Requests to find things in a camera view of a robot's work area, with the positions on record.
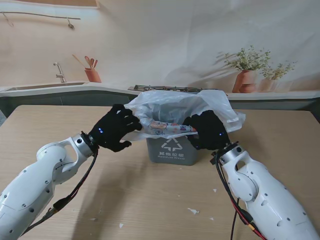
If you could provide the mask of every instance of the trash can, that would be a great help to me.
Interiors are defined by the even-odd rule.
[[[146,144],[153,163],[191,166],[197,161],[197,150],[186,136],[170,139],[147,138]]]

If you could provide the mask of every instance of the beige wall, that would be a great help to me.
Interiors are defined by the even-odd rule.
[[[7,14],[10,27],[1,15],[0,86],[60,81],[54,62],[67,81],[87,81],[72,54],[98,59],[102,81],[115,88],[164,84],[186,59],[192,7],[191,0],[100,0],[100,9],[0,2],[1,11],[81,18],[72,31],[65,19]]]
[[[271,51],[273,67],[298,61],[280,82],[291,90],[320,90],[319,0],[100,0],[100,9],[1,2],[20,11],[72,20],[0,15],[0,86],[52,83],[59,62],[66,80],[87,81],[72,57],[98,59],[102,82],[218,88],[231,92],[238,74],[222,53],[251,44]],[[259,74],[258,82],[263,78]]]

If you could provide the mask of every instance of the sink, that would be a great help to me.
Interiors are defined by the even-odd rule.
[[[28,89],[45,89],[52,87],[65,87],[65,86],[75,86],[75,85],[83,85],[85,82],[67,82],[67,83],[57,83],[57,84],[46,84],[46,85],[36,85],[36,86],[15,86],[7,91],[20,91],[20,90],[28,90]]]

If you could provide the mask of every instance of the table surface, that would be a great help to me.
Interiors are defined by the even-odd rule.
[[[40,147],[80,131],[89,132],[109,109],[18,107],[0,127],[0,189],[35,162]],[[320,188],[316,179],[320,124],[306,111],[241,112],[246,114],[246,121],[242,129],[229,134],[231,140],[240,141],[252,158],[287,186],[320,232]],[[227,240],[234,210],[209,162],[210,154],[201,150],[195,165],[180,166],[150,162],[144,140],[118,153],[101,148],[76,198],[21,239]],[[76,176],[56,187],[52,204],[73,190],[90,163],[91,159]],[[200,213],[194,215],[188,208]],[[234,239],[258,237],[237,219]]]

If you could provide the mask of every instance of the plastic bag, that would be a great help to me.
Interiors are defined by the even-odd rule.
[[[223,122],[227,132],[242,127],[246,119],[243,113],[235,112],[225,92],[203,90],[198,94],[178,91],[152,90],[139,94],[125,105],[140,119],[141,131],[130,132],[124,140],[138,141],[147,138],[178,138],[197,134],[190,126],[182,125],[187,117],[213,110]]]

